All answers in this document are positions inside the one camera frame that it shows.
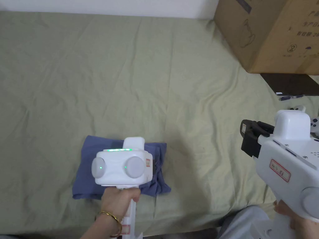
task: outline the gray round knob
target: gray round knob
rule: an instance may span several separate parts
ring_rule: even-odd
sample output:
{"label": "gray round knob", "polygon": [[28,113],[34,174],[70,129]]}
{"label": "gray round knob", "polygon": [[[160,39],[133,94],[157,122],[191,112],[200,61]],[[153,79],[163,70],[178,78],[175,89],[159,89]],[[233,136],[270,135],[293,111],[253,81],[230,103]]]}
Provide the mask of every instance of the gray round knob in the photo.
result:
{"label": "gray round knob", "polygon": [[145,170],[145,163],[140,157],[129,158],[125,163],[125,172],[130,178],[141,177]]}
{"label": "gray round knob", "polygon": [[101,178],[105,173],[106,165],[102,158],[95,158],[92,162],[92,175],[94,178]]}
{"label": "gray round knob", "polygon": [[312,217],[319,219],[319,188],[309,187],[301,192],[301,205]]}

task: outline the cardboard box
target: cardboard box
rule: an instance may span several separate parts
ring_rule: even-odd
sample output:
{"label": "cardboard box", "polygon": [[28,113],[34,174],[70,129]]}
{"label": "cardboard box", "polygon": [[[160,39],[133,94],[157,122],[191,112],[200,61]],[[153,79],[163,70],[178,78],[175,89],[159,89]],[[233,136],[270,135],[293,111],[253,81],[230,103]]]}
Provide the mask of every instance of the cardboard box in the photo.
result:
{"label": "cardboard box", "polygon": [[319,75],[319,0],[219,0],[215,22],[247,72]]}

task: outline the gold bracelet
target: gold bracelet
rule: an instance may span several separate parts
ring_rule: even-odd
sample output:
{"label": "gold bracelet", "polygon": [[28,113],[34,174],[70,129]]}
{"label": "gold bracelet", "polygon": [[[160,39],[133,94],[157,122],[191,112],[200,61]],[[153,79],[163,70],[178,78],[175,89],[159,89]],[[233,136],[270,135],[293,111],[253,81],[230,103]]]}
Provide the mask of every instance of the gold bracelet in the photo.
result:
{"label": "gold bracelet", "polygon": [[119,220],[111,213],[107,213],[105,211],[100,211],[100,214],[109,215],[114,218],[114,220],[117,222],[118,225],[118,232],[116,235],[111,235],[110,237],[118,237],[122,233],[122,224],[119,222]]}

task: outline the pen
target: pen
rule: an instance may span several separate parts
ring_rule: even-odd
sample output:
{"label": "pen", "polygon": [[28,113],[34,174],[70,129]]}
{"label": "pen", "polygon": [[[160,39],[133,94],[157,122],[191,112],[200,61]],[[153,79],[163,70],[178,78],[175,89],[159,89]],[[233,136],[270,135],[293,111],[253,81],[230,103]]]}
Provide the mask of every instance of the pen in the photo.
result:
{"label": "pen", "polygon": [[305,96],[305,95],[283,96],[283,97],[280,97],[279,100],[283,101],[283,100],[288,100],[288,99],[300,98],[300,97],[303,97],[303,96]]}

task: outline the white handheld gripper device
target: white handheld gripper device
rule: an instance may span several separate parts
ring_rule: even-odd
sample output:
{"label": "white handheld gripper device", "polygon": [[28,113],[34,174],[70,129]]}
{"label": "white handheld gripper device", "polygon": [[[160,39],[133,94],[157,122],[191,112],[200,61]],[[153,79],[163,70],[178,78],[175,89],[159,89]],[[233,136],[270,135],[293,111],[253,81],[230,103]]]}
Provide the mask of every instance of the white handheld gripper device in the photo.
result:
{"label": "white handheld gripper device", "polygon": [[[241,149],[256,162],[257,174],[296,214],[319,222],[319,140],[310,136],[310,118],[297,110],[280,110],[275,127],[243,120]],[[276,214],[273,222],[256,221],[256,239],[295,239],[290,218]]]}
{"label": "white handheld gripper device", "polygon": [[[144,150],[145,139],[129,137],[123,148],[105,149],[96,154],[92,162],[92,175],[102,186],[116,186],[119,189],[138,187],[153,177],[153,156]],[[122,238],[142,238],[135,235],[136,202],[131,200],[129,209],[121,221]]]}

